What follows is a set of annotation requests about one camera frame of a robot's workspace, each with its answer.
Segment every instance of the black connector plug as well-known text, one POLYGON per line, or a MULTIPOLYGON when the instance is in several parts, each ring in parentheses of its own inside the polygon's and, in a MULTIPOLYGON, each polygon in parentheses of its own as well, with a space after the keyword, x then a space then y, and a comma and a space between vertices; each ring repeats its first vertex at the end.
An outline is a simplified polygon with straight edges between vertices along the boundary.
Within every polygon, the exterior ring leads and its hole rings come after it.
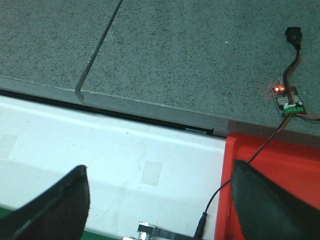
POLYGON ((202 213, 202 217, 199 220, 198 226, 196 227, 196 230, 193 236, 194 239, 202 239, 202 236, 205 230, 207 216, 208 216, 208 213, 206 212, 202 213))
POLYGON ((302 38, 301 27, 291 26, 285 31, 286 40, 292 44, 296 50, 300 50, 300 42, 302 38))

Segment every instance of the red wire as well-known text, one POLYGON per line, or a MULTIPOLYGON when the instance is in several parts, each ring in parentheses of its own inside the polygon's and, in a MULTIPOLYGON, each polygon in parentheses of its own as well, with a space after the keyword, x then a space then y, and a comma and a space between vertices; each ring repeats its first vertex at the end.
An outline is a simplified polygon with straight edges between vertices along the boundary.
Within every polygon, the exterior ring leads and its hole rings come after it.
POLYGON ((302 116, 302 117, 311 118, 311 119, 320 119, 320 116, 312 116, 312 115, 301 114, 301 113, 297 113, 297 115, 302 116))
MULTIPOLYGON (((290 78, 289 78, 290 73, 292 72, 292 70, 293 70, 294 68, 296 68, 296 66, 300 63, 300 61, 301 61, 301 59, 300 59, 300 54, 299 54, 296 63, 295 63, 295 64, 288 70, 288 72, 287 72, 287 77, 286 77, 286 78, 287 78, 288 84, 289 84, 289 80, 290 80, 290 78)), ((290 85, 289 85, 288 91, 289 91, 289 94, 291 95, 291 98, 292 98, 292 104, 295 104, 295 103, 296 103, 295 95, 294 95, 293 91, 291 91, 290 85)))

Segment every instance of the granite floor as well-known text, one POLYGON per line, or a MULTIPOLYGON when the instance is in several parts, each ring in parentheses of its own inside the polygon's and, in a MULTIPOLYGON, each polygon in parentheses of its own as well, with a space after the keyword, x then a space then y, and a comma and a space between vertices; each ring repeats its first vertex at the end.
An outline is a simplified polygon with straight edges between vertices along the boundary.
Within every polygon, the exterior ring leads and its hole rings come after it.
MULTIPOLYGON (((268 136, 282 120, 270 88, 292 72, 320 114, 320 4, 247 0, 2 0, 0 89, 228 136, 268 136)), ((320 148, 320 128, 292 119, 280 139, 320 148)))

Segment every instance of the green surface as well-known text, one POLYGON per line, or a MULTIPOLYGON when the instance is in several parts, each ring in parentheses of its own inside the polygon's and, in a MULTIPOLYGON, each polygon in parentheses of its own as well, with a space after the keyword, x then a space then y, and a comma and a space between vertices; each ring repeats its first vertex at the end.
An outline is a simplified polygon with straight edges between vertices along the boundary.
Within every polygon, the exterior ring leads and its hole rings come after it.
POLYGON ((284 110, 285 114, 299 114, 304 112, 305 112, 305 108, 302 106, 288 107, 287 109, 284 110))
MULTIPOLYGON (((7 214, 11 213, 12 210, 0 207, 0 218, 3 218, 7 214)), ((93 232, 84 231, 81 240, 115 240, 114 238, 102 236, 93 232)))

